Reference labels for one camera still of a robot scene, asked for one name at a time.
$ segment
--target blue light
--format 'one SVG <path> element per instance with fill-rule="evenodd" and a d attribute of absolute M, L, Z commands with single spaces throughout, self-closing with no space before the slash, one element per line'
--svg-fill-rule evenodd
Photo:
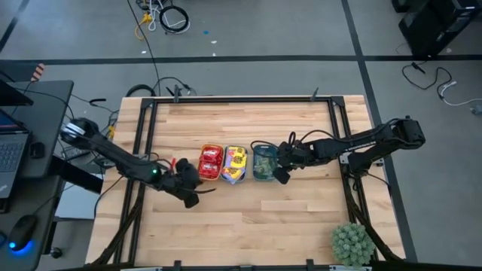
<path fill-rule="evenodd" d="M 25 254 L 28 254 L 34 247 L 34 242 L 30 240 L 25 248 L 20 249 L 19 251 L 11 251 L 11 253 L 15 256 L 23 256 Z"/>

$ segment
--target black desk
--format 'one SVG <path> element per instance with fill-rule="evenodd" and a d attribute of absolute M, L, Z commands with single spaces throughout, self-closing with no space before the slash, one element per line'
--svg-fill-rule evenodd
<path fill-rule="evenodd" d="M 25 89 L 28 82 L 11 83 L 11 86 Z M 48 93 L 66 102 L 73 88 L 72 81 L 45 81 L 30 85 L 29 90 Z M 26 93 L 34 101 L 33 106 L 20 106 L 13 117 L 25 123 L 32 132 L 33 142 L 42 142 L 45 145 L 45 157 L 32 160 L 24 157 L 20 176 L 8 199 L 10 206 L 7 214 L 0 214 L 0 231 L 9 234 L 17 220 L 32 214 L 41 204 L 53 196 L 59 195 L 63 189 L 64 179 L 73 184 L 79 184 L 87 189 L 100 192 L 102 181 L 98 178 L 71 166 L 63 160 L 53 156 L 53 150 L 59 135 L 66 113 L 66 105 L 55 98 L 37 94 Z M 2 108 L 11 113 L 14 108 Z M 59 197 L 49 201 L 37 212 L 38 223 L 32 237 L 31 247 L 24 254 L 13 253 L 5 244 L 0 248 L 0 269 L 2 270 L 34 270 L 40 256 L 48 248 L 54 211 Z"/>

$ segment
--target computer mouse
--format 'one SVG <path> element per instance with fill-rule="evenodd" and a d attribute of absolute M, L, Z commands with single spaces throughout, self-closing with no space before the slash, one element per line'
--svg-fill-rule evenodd
<path fill-rule="evenodd" d="M 24 215 L 16 223 L 8 236 L 8 247 L 12 251 L 20 251 L 27 246 L 32 239 L 32 234 L 37 224 L 34 215 Z"/>

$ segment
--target white cable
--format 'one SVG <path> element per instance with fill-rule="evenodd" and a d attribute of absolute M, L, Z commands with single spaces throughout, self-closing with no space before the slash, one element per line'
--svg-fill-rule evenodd
<path fill-rule="evenodd" d="M 456 104 L 447 102 L 447 100 L 446 100 L 445 97 L 444 97 L 444 92 L 445 92 L 445 90 L 448 90 L 451 86 L 454 86 L 454 85 L 456 85 L 456 84 L 457 84 L 457 81 L 453 81 L 453 82 L 450 83 L 450 84 L 445 84 L 445 85 L 444 85 L 444 88 L 443 88 L 442 91 L 440 92 L 441 98 L 442 98 L 442 100 L 443 100 L 446 104 L 448 104 L 448 105 L 450 105 L 450 106 L 460 106 L 460 105 L 467 105 L 467 104 L 469 104 L 469 103 L 471 103 L 471 102 L 482 101 L 482 98 L 476 98 L 476 99 L 470 99 L 470 100 L 468 100 L 468 101 L 460 102 L 460 103 L 456 103 Z"/>
<path fill-rule="evenodd" d="M 150 23 L 149 23 L 149 26 L 148 26 L 149 31 L 154 31 L 154 30 L 156 30 L 156 13 L 157 13 L 157 14 L 160 14 L 160 10 L 157 9 L 157 7 L 155 7 L 155 8 L 152 7 L 152 1 L 153 1 L 153 0 L 149 0 L 149 12 L 151 13 L 151 16 L 152 16 L 152 22 L 150 22 Z M 164 6 L 163 6 L 163 4 L 161 3 L 161 0 L 157 0 L 157 3 L 159 3 L 159 7 L 160 7 L 161 10 L 164 9 Z M 167 25 L 168 27 L 177 26 L 177 25 L 180 24 L 180 23 L 185 23 L 185 22 L 186 22 L 185 20 L 182 20 L 182 21 L 179 21 L 179 22 L 171 25 L 171 24 L 169 24 L 169 21 L 168 21 L 167 16 L 166 16 L 165 13 L 164 13 L 164 15 L 163 15 L 163 18 L 164 18 L 164 21 L 166 21 L 166 25 Z M 183 29 L 182 31 L 179 31 L 179 32 L 171 32 L 171 31 L 166 30 L 166 29 L 164 29 L 164 30 L 166 30 L 167 32 L 172 33 L 172 34 L 182 34 L 182 33 L 186 32 L 186 31 L 188 31 L 190 27 L 191 27 L 191 22 L 188 22 L 188 26 L 187 26 L 185 29 Z"/>

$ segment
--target red snack package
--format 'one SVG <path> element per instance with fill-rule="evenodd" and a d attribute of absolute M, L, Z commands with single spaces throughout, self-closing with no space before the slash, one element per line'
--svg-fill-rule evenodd
<path fill-rule="evenodd" d="M 219 175 L 219 166 L 210 162 L 201 161 L 199 174 L 205 178 L 217 178 Z"/>
<path fill-rule="evenodd" d="M 201 161 L 211 162 L 211 163 L 219 163 L 221 150 L 217 147 L 206 147 L 203 149 L 201 154 Z"/>

